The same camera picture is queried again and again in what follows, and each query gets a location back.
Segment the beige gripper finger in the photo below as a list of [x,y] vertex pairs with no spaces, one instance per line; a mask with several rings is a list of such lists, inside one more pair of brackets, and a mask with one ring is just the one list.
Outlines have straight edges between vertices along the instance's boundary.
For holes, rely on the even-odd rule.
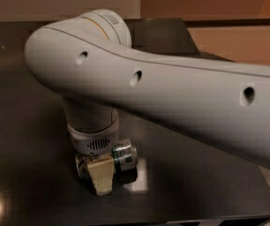
[[87,161],[87,170],[98,196],[112,191],[114,159],[111,155],[90,157]]

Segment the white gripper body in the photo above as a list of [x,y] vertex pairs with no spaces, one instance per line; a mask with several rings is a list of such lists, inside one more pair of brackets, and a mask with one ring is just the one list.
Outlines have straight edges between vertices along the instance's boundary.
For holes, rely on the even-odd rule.
[[77,129],[68,124],[71,143],[74,149],[85,155],[98,155],[109,152],[119,140],[119,115],[117,110],[110,111],[110,118],[105,116],[93,119],[85,116],[85,129]]

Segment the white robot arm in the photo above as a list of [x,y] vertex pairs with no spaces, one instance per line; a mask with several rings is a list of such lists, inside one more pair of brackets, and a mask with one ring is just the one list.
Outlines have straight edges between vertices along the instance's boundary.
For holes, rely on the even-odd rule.
[[119,111],[270,169],[270,66],[138,51],[108,9],[39,28],[24,57],[62,97],[78,174],[98,195],[112,190]]

